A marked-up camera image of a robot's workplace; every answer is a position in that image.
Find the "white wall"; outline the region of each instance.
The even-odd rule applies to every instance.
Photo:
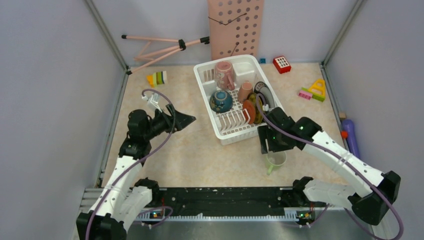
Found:
[[[394,206],[406,240],[422,239],[424,225],[423,9],[422,0],[368,1],[329,64],[363,160],[402,178]]]
[[[147,41],[121,39],[122,34],[186,42],[209,36],[207,2],[94,0],[130,66],[140,64],[135,63],[133,57]],[[322,61],[354,4],[355,0],[265,0],[257,57],[267,58],[268,62],[280,55],[285,55],[290,62]],[[153,43],[149,51],[168,46],[172,43]],[[202,44],[157,64],[199,64],[210,60],[210,48]]]
[[[69,239],[123,70],[82,0],[0,3],[0,235]]]

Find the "orange cup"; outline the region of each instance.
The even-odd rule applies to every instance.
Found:
[[[242,104],[250,93],[253,93],[253,85],[249,81],[243,82],[240,89],[238,90],[237,99]]]

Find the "dish rack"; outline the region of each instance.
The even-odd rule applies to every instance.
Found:
[[[209,99],[211,95],[220,88],[215,84],[215,65],[220,61],[229,61],[234,69],[234,85],[235,89],[230,91],[233,105],[231,110],[224,113],[216,113],[209,107]],[[194,66],[194,74],[206,106],[207,113],[212,123],[216,137],[222,145],[228,145],[249,139],[258,135],[258,126],[261,124],[248,124],[250,119],[246,119],[243,114],[243,106],[237,99],[237,93],[240,86],[249,81],[253,87],[257,82],[264,82],[269,87],[274,98],[275,106],[283,108],[278,100],[276,93],[270,85],[267,77],[259,66],[258,61],[252,55],[237,55],[221,58],[214,61],[197,64]]]

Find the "tabletop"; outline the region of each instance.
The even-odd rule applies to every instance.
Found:
[[[331,138],[343,146],[336,117],[329,97],[324,102],[299,97],[302,87],[310,87],[322,79],[318,63],[293,63],[290,72],[279,74],[273,64],[261,64],[263,72],[284,111],[295,121],[305,116],[317,122]],[[127,134],[128,115],[144,109],[153,111],[142,100],[141,92],[150,88],[147,75],[166,71],[166,84],[155,90],[165,94],[181,113],[196,117],[196,121],[176,132],[162,149],[149,157],[139,172],[140,178],[158,181],[160,187],[290,187],[304,176],[324,182],[346,184],[344,179],[308,153],[295,148],[286,151],[285,164],[267,175],[259,138],[252,137],[229,145],[221,145],[215,136],[205,103],[202,99],[192,65],[153,66],[129,76],[104,173],[106,185],[116,164],[119,148]],[[161,99],[162,107],[166,100]],[[152,150],[160,145],[167,133],[152,139]]]

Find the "purple toy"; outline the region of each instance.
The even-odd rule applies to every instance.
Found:
[[[361,155],[359,154],[359,148],[357,143],[357,138],[355,136],[355,125],[354,122],[350,119],[345,119],[341,122],[341,126],[343,130],[347,132],[347,145],[349,146],[350,152],[361,159]]]

